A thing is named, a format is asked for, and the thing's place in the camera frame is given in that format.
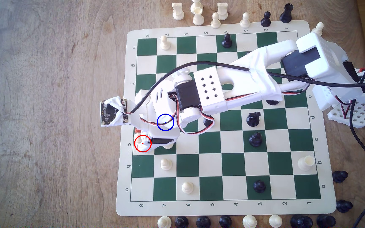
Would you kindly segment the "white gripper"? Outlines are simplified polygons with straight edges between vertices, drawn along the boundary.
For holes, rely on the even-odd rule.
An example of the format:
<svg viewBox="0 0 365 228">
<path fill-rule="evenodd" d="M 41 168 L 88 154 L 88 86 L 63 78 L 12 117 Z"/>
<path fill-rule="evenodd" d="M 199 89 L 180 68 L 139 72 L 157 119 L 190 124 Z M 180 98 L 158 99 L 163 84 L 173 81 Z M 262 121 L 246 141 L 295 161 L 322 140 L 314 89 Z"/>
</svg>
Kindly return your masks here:
<svg viewBox="0 0 365 228">
<path fill-rule="evenodd" d="M 129 124 L 135 127 L 134 133 L 150 138 L 145 152 L 160 146 L 173 146 L 180 136 L 176 102 L 169 97 L 169 92 L 175 92 L 175 83 L 163 80 L 137 111 L 129 115 Z"/>
</svg>

